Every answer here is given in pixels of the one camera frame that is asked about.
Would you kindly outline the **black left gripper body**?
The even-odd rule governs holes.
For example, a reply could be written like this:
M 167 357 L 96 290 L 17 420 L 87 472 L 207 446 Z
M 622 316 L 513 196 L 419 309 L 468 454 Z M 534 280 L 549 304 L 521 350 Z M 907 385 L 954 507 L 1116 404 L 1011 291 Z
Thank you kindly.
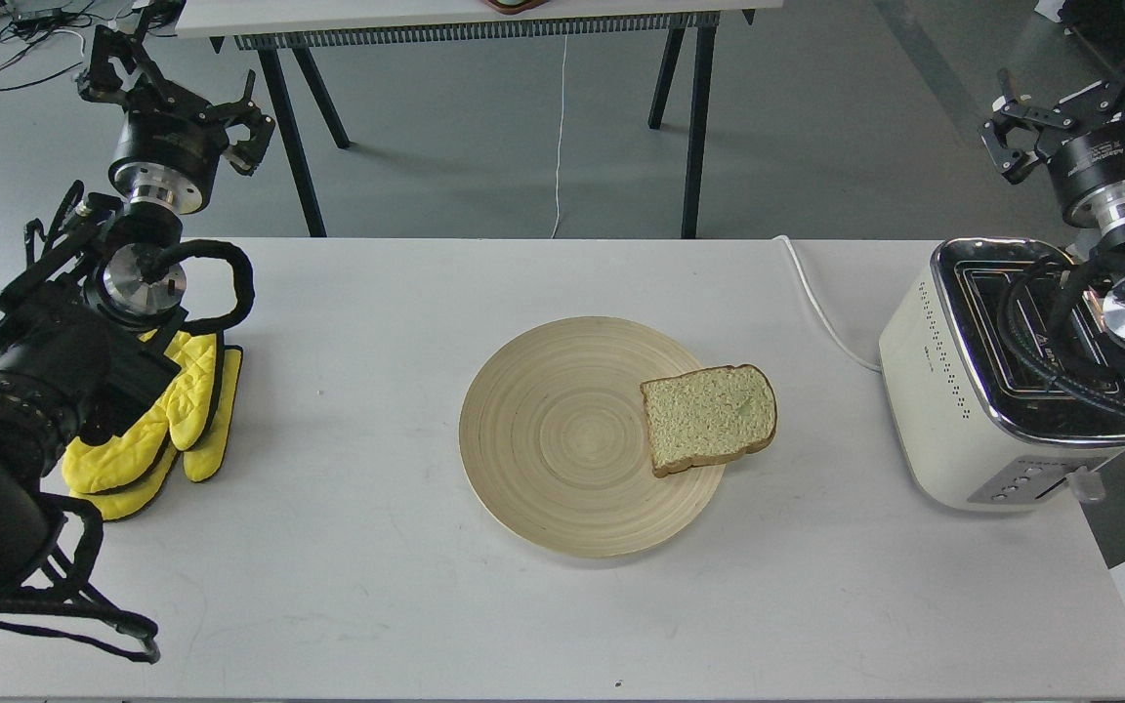
M 153 197 L 179 217 L 205 209 L 230 148 L 230 123 L 210 116 L 210 108 L 196 114 L 126 108 L 108 166 L 116 192 L 126 200 Z

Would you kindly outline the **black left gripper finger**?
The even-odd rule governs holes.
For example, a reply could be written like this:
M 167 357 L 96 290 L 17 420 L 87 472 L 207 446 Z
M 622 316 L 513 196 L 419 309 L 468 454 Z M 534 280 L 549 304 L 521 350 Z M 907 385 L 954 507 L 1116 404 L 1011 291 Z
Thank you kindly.
M 262 165 L 276 128 L 273 117 L 264 114 L 256 102 L 255 84 L 256 71 L 251 67 L 237 100 L 207 105 L 199 112 L 207 142 L 241 177 L 253 177 Z
M 94 27 L 76 94 L 88 103 L 117 105 L 126 114 L 191 116 L 194 99 L 162 75 L 143 37 L 106 25 Z

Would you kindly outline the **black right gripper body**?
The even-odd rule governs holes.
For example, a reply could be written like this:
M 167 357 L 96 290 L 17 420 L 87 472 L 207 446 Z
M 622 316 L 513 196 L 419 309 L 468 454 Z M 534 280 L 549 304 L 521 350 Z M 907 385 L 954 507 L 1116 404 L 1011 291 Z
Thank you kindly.
M 1094 197 L 1108 188 L 1125 193 L 1125 94 L 1102 99 L 1076 94 L 1051 108 L 1053 119 L 1037 138 L 1058 210 L 1068 226 L 1104 227 Z

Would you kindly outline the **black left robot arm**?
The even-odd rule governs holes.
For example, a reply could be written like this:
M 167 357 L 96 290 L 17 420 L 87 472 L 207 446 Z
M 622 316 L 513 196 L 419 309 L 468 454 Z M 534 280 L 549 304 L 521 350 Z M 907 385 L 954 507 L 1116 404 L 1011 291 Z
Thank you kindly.
M 151 13 L 130 31 L 99 26 L 76 76 L 82 99 L 124 112 L 112 193 L 75 182 L 50 227 L 27 223 L 25 270 L 0 292 L 0 629 L 61 638 L 37 618 L 98 620 L 137 650 L 70 639 L 133 663 L 156 663 L 159 628 L 91 584 L 104 517 L 90 490 L 62 497 L 43 479 L 68 448 L 108 447 L 162 409 L 184 377 L 169 346 L 220 343 L 253 309 L 248 255 L 183 240 L 182 219 L 209 204 L 222 159 L 249 177 L 274 133 L 254 76 L 235 102 L 212 103 L 162 75 L 145 48 Z

